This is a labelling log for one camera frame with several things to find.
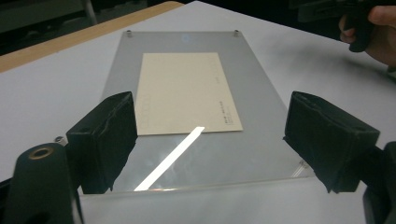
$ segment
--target dark background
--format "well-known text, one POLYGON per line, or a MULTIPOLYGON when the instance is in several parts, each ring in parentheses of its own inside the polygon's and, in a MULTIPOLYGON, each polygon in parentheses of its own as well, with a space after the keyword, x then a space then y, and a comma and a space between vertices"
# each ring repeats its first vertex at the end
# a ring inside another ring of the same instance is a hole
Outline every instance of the dark background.
MULTIPOLYGON (((21 0, 0 0, 0 6, 21 0)), ((164 0, 91 0, 99 22, 115 19, 144 7, 151 7, 164 0)), ((176 0, 188 4, 191 0, 176 0)), ((235 12, 266 21, 293 27, 316 35, 339 39, 338 20, 327 19, 308 23, 297 22, 298 11, 289 9, 289 0, 201 0, 235 12)), ((22 27, 0 34, 0 55, 27 48, 62 35, 73 33, 90 26, 84 11, 66 15, 51 21, 22 27)))
MULTIPOLYGON (((161 2, 164 1, 148 0, 150 6, 160 4, 161 2)), ((192 1, 179 0, 178 2, 187 4, 192 1)), ((289 0, 201 0, 201 2, 339 40, 338 18, 306 23, 297 22, 298 10, 289 9, 289 0)))

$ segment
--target bolt hole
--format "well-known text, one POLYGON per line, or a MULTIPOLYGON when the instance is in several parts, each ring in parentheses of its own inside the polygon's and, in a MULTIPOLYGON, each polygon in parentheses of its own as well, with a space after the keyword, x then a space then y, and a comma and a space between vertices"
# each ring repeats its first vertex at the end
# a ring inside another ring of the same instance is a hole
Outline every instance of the bolt hole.
POLYGON ((52 152, 53 152, 53 148, 51 147, 38 148, 29 154, 29 159, 40 160, 45 157, 48 157, 50 154, 52 154, 52 152))
POLYGON ((50 221, 50 213, 40 212, 30 217, 25 224, 44 224, 50 221))

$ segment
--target metal screw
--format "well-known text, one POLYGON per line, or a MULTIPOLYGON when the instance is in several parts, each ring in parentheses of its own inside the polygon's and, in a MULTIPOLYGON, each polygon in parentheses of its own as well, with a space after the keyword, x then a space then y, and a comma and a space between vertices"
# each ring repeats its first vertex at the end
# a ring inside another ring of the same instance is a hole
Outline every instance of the metal screw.
POLYGON ((132 31, 127 30, 126 31, 126 36, 128 36, 129 38, 132 38, 132 31))
POLYGON ((64 137, 62 137, 62 136, 56 137, 55 140, 53 140, 53 141, 55 143, 58 143, 59 145, 61 145, 63 147, 67 145, 67 140, 64 137))

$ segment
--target black object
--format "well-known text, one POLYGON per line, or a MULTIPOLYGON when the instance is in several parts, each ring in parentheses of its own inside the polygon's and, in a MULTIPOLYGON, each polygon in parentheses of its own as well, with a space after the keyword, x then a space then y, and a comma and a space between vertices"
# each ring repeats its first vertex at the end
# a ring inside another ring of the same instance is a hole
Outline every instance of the black object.
POLYGON ((14 176, 0 183, 0 223, 83 223, 77 188, 105 193, 137 138, 130 92, 106 98, 67 132, 69 144, 22 153, 14 176))
POLYGON ((315 95, 291 95, 285 141, 314 169, 327 190, 367 185, 367 223, 396 223, 396 142, 375 146, 379 131, 315 95))
POLYGON ((374 25, 367 19, 375 6, 393 6, 395 0, 290 0, 290 8, 298 8, 298 20, 317 21, 346 14, 345 30, 356 28, 356 40, 349 46, 352 52, 365 51, 374 25))

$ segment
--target paper card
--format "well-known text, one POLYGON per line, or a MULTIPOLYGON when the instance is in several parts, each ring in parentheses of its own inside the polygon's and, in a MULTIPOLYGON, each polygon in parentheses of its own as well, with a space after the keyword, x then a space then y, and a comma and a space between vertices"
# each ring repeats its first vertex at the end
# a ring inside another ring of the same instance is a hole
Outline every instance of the paper card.
POLYGON ((242 131, 217 53, 145 53, 135 103, 137 132, 242 131))

